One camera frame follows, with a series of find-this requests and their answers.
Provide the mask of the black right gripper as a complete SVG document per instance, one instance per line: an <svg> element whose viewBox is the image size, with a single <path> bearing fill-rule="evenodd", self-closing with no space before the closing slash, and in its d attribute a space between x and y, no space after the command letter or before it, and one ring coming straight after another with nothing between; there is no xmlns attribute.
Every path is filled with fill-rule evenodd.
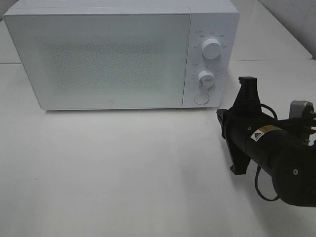
<svg viewBox="0 0 316 237"><path fill-rule="evenodd" d="M232 160L230 170L234 175L244 175L251 160L245 151L245 141L256 130L257 124L274 121L274 116L263 113L262 109L267 109L271 114L274 114L274 110L260 103L257 78L239 77L238 81L240 90L233 106L218 109L216 116Z"/></svg>

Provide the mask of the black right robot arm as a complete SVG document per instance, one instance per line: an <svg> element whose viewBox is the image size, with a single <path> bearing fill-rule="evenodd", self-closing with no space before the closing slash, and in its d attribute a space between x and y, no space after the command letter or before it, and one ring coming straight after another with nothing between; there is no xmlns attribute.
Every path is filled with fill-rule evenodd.
<svg viewBox="0 0 316 237"><path fill-rule="evenodd" d="M231 171L244 175L251 161L267 172L276 199L303 207L316 205L316 147L310 136L316 132L312 102L293 101L288 119L279 120L274 110L264 113L257 90L257 79L239 77L240 90L229 109L218 109L232 160Z"/></svg>

